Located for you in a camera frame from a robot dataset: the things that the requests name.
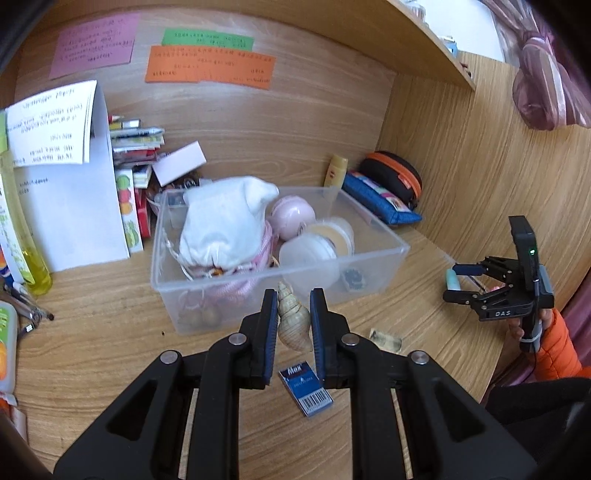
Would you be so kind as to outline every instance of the clear plastic storage box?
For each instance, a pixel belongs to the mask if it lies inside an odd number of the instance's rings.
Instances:
[[[162,296],[178,333],[239,325],[246,315],[260,310],[265,289],[276,290],[280,280],[292,286],[306,306],[310,302],[310,291],[316,287],[324,288],[331,306],[379,292],[390,284],[409,247],[368,209],[335,188],[281,187],[279,190],[279,198],[299,195],[306,199],[314,208],[317,219],[333,216],[346,219],[353,228],[355,254],[313,265],[279,266],[258,272],[189,280],[167,247],[168,241],[178,251],[178,240],[187,215],[184,191],[167,190],[161,199],[156,223],[151,283]],[[336,281],[335,270],[339,272]]]

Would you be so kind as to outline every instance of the yellow bottle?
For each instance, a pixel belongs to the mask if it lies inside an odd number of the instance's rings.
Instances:
[[[345,175],[347,175],[347,164],[349,160],[338,155],[333,155],[330,159],[329,169],[326,172],[326,178],[324,179],[325,187],[337,187],[341,188],[345,181]]]
[[[27,289],[34,295],[47,293],[53,281],[33,242],[18,198],[14,162],[7,144],[5,111],[0,112],[0,229],[6,240],[6,246],[2,247],[12,255]]]

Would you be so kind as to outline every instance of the yellow liquid bottle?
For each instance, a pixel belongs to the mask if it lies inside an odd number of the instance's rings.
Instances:
[[[6,241],[6,246],[2,245],[2,247],[12,255],[27,289],[33,295],[43,295],[49,291],[53,281],[43,257],[35,246],[22,212],[17,182],[14,178],[14,161],[7,147],[6,112],[1,111],[0,229]]]

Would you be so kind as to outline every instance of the blue pencil case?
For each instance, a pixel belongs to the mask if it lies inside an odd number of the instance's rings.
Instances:
[[[408,225],[423,219],[396,195],[358,171],[348,171],[343,190],[387,225]]]

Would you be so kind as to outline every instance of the pink sticky note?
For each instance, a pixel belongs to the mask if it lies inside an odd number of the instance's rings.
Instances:
[[[49,78],[131,61],[139,13],[113,15],[66,28],[57,39]]]

